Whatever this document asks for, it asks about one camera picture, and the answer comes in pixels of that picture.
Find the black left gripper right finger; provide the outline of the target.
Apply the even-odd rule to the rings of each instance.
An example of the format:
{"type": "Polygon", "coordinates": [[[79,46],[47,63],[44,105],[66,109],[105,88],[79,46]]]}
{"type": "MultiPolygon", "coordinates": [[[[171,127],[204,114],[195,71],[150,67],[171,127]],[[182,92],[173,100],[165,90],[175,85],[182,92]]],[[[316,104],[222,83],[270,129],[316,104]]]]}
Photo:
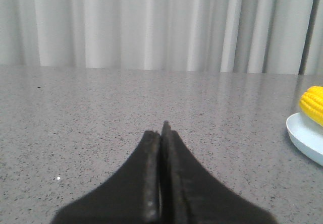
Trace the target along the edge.
{"type": "Polygon", "coordinates": [[[214,178],[167,121],[160,146],[162,223],[277,223],[214,178]]]}

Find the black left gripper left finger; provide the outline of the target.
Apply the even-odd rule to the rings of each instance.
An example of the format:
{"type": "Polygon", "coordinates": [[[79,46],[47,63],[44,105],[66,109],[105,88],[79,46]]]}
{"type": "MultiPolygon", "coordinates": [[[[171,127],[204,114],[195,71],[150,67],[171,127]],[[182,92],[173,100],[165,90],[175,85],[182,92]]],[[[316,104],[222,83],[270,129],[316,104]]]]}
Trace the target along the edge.
{"type": "Polygon", "coordinates": [[[145,131],[107,181],[61,208],[52,223],[159,223],[159,147],[160,135],[145,131]]]}

